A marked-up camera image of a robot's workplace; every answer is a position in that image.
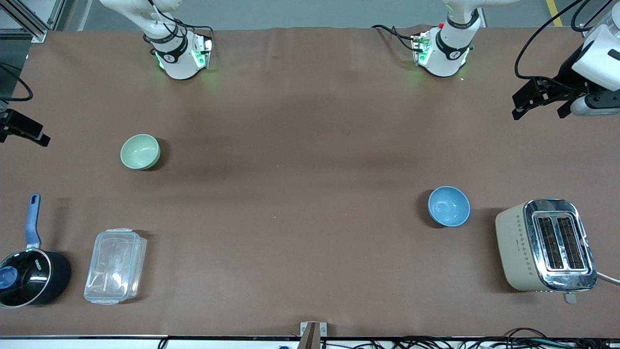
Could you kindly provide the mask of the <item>blue bowl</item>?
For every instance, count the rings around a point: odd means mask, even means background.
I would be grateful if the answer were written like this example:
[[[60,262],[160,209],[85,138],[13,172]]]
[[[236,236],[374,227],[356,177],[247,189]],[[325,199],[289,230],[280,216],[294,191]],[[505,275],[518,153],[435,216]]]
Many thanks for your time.
[[[428,196],[428,213],[443,227],[458,227],[471,215],[471,203],[459,188],[441,186]]]

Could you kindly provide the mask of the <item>clear plastic food container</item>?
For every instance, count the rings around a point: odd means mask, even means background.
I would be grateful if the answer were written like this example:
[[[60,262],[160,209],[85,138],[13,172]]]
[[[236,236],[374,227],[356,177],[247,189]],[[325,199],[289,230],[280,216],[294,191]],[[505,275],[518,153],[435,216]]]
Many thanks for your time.
[[[148,241],[130,228],[113,228],[96,236],[84,298],[115,305],[138,295]]]

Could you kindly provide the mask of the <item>glass lid blue knob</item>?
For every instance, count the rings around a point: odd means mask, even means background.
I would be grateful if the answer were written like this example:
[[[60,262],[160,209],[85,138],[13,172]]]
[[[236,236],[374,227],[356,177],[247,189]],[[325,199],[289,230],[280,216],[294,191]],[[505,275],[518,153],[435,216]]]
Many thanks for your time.
[[[40,251],[28,249],[0,262],[0,306],[16,308],[27,305],[44,291],[51,276],[48,258]]]

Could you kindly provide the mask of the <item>beige chrome toaster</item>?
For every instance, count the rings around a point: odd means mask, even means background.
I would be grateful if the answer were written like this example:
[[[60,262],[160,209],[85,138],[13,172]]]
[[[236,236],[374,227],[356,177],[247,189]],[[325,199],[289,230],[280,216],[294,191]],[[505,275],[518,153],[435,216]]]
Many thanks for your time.
[[[578,292],[598,281],[582,219],[569,201],[533,199],[500,212],[495,219],[503,273],[522,292],[560,292],[575,303]]]

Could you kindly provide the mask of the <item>brown table mat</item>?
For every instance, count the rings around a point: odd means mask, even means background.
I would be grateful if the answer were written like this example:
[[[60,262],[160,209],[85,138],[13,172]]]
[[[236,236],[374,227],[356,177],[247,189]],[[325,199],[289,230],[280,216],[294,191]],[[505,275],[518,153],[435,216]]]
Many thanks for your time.
[[[42,247],[73,275],[51,305],[0,309],[0,335],[620,337],[620,287],[567,305],[518,292],[503,273],[495,218],[540,197],[573,203],[595,265],[620,277],[620,117],[514,121],[513,62],[531,29],[483,29],[459,73],[428,75],[384,31],[221,31],[210,69],[170,79],[138,32],[53,32],[29,50],[40,147],[0,144],[0,258],[24,246],[41,194]],[[161,156],[126,168],[146,133]],[[441,186],[469,219],[428,213]],[[91,303],[96,236],[148,242],[138,295]]]

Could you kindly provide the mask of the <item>aluminium frame profile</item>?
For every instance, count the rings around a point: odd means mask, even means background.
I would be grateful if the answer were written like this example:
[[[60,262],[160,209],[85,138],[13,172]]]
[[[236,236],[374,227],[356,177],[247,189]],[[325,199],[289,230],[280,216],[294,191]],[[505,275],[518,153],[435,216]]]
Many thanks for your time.
[[[42,43],[58,29],[68,0],[0,0],[0,38]]]

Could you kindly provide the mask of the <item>green bowl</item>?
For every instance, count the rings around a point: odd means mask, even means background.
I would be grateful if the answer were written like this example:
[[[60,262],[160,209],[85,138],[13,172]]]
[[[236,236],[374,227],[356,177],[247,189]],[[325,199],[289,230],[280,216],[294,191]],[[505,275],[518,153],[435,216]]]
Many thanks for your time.
[[[161,156],[159,142],[152,135],[142,133],[128,139],[120,150],[120,159],[126,168],[147,170],[155,166]]]

